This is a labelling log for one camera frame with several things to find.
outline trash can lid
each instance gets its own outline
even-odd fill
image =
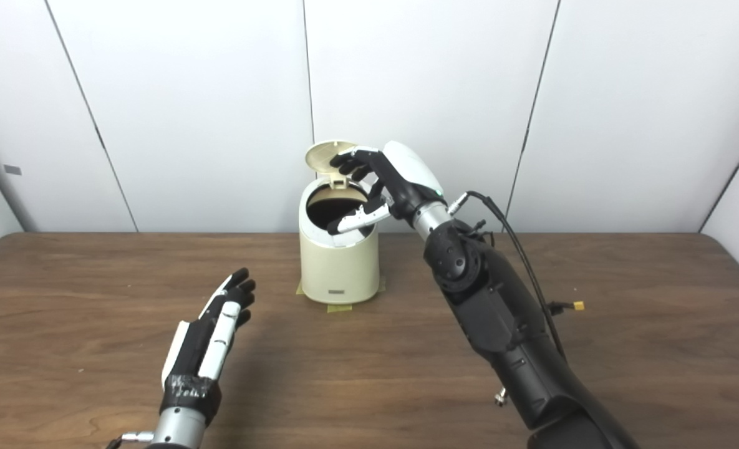
[[[346,150],[347,148],[354,147],[355,144],[350,142],[343,142],[343,140],[327,140],[326,142],[320,142],[309,148],[306,153],[306,164],[322,174],[335,174],[339,172],[338,167],[332,167],[330,160],[333,159],[338,153]]]

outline fingertip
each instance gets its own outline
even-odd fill
[[[254,279],[247,279],[247,281],[239,284],[239,288],[241,288],[242,292],[250,293],[256,289],[256,281]]]
[[[225,290],[230,290],[231,288],[241,284],[246,281],[249,276],[250,271],[247,270],[247,268],[239,268],[236,272],[230,275],[230,281],[225,285]]]
[[[240,327],[244,325],[244,323],[247,323],[250,321],[250,318],[252,318],[253,314],[250,313],[249,310],[243,310],[239,312],[239,317],[236,319],[236,327]]]

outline trash can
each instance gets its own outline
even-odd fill
[[[300,199],[301,288],[313,301],[354,304],[372,298],[380,285],[377,226],[332,236],[327,224],[367,201],[370,186],[330,166],[349,142],[322,142],[306,153],[319,176]]]

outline cable connector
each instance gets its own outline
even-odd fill
[[[447,208],[447,213],[450,215],[455,215],[455,213],[458,213],[458,210],[463,207],[463,204],[466,203],[466,200],[468,199],[468,193],[461,194],[461,196],[459,196],[457,200],[453,201],[450,207]]]
[[[548,307],[549,313],[552,316],[555,316],[563,313],[563,309],[572,309],[577,311],[586,310],[586,303],[583,301],[574,301],[572,303],[558,303],[553,301],[547,304],[546,307]]]

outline robot forearm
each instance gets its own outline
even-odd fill
[[[466,338],[495,370],[529,429],[529,447],[631,449],[637,444],[571,372],[543,313],[503,255],[446,221],[424,258]]]

